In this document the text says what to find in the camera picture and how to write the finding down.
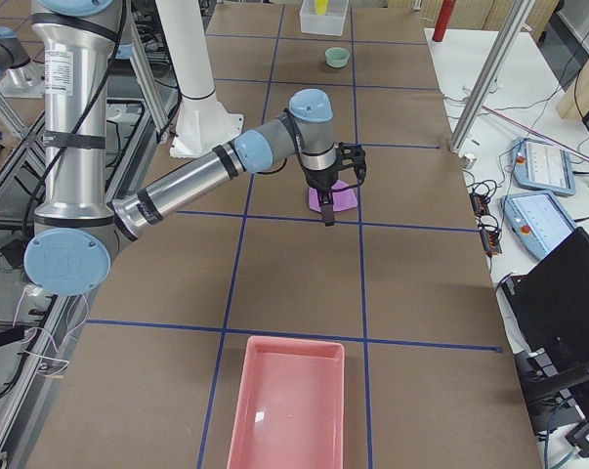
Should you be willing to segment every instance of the robotic arm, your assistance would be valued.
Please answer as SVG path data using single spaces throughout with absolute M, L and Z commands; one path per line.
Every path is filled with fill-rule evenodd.
M 31 280 L 61 295 L 89 291 L 146 227 L 243 172 L 265 171 L 292 154 L 317 190 L 325 224 L 332 225 L 331 187 L 349 168 L 362 184 L 365 153 L 359 146 L 335 145 L 331 105 L 320 90 L 297 93 L 277 119 L 105 204 L 106 92 L 100 84 L 126 16 L 124 0 L 34 0 L 33 29 L 46 52 L 48 174 L 45 202 L 34 215 L 36 236 L 24 258 Z

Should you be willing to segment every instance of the brown table surface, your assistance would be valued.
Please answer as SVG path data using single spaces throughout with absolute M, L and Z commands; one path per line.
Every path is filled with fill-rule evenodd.
M 25 3 L 0 0 L 0 18 L 39 49 Z M 290 164 L 147 232 L 101 288 L 27 467 L 225 468 L 250 334 L 344 344 L 347 469 L 539 467 L 419 16 L 354 9 L 331 38 L 301 34 L 297 8 L 225 4 L 207 35 L 247 129 L 300 89 L 329 95 L 337 138 L 367 151 L 360 209 L 325 228 Z M 334 70 L 338 45 L 352 59 Z M 183 162 L 160 147 L 147 178 Z

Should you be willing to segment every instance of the label sticker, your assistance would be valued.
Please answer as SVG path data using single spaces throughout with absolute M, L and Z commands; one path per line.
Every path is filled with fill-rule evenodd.
M 72 52 L 47 51 L 44 55 L 45 93 L 72 96 Z

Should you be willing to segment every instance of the white table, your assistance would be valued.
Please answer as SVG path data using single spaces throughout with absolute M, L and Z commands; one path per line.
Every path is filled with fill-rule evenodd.
M 448 30 L 442 43 L 431 40 L 432 29 L 427 29 L 426 33 L 440 89 L 453 100 L 464 99 L 474 86 L 497 33 L 495 31 Z M 532 105 L 548 98 L 557 89 L 557 86 L 557 78 L 539 53 L 533 40 L 527 33 L 521 33 L 500 70 L 498 90 L 487 97 L 485 105 L 492 108 Z M 543 110 L 543 115 L 534 128 L 576 149 L 581 142 L 589 137 L 589 133 L 579 121 L 562 120 L 559 117 L 555 106 L 563 94 L 564 92 L 560 90 L 547 103 L 547 106 L 542 103 L 529 109 L 509 109 L 502 112 L 524 125 L 532 126 Z M 454 128 L 457 119 L 453 117 L 461 115 L 463 105 L 452 100 L 445 100 L 445 106 L 450 126 Z M 493 115 L 482 115 L 477 118 L 470 136 L 459 154 L 471 152 L 477 156 L 477 162 L 470 170 L 477 181 L 484 179 L 501 181 L 503 175 L 498 168 L 497 156 L 510 149 L 515 139 L 523 137 L 526 137 L 526 132 L 519 127 Z M 582 145 L 581 150 L 589 156 L 589 141 Z M 508 160 L 509 154 L 507 153 L 502 158 L 503 167 Z M 575 171 L 589 171 L 587 163 L 573 166 Z M 502 220 L 500 197 L 507 193 L 525 191 L 516 187 L 511 179 L 511 175 L 507 173 L 502 188 L 497 190 L 489 205 L 490 212 L 499 221 Z M 466 175 L 466 182 L 472 182 L 469 175 Z M 575 176 L 575 184 L 576 195 L 567 198 L 560 197 L 560 202 L 572 218 L 581 218 L 589 215 L 589 177 Z M 582 227 L 589 233 L 589 221 L 582 223 Z M 518 275 L 526 274 L 537 264 L 522 247 L 507 222 L 503 226 L 501 247 L 503 253 L 493 258 L 491 278 L 494 283 L 512 272 Z M 501 292 L 498 293 L 498 303 L 514 352 L 527 349 L 513 313 Z M 562 427 L 551 436 L 548 451 L 551 467 L 571 450 L 564 435 L 572 427 Z M 539 444 L 539 450 L 543 452 L 542 444 Z M 587 469 L 589 468 L 589 459 L 575 456 L 565 467 Z

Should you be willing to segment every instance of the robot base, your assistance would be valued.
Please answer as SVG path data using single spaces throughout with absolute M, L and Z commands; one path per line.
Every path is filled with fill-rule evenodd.
M 215 95 L 200 101 L 184 98 L 170 155 L 174 158 L 202 156 L 237 137 L 243 124 L 244 116 L 227 113 Z
M 7 74 L 0 80 L 0 92 L 5 98 L 26 98 L 36 99 L 44 98 L 44 65 L 30 63 L 32 69 L 36 71 L 36 76 L 41 77 L 41 80 L 33 86 L 26 88 L 18 88 L 12 78 Z

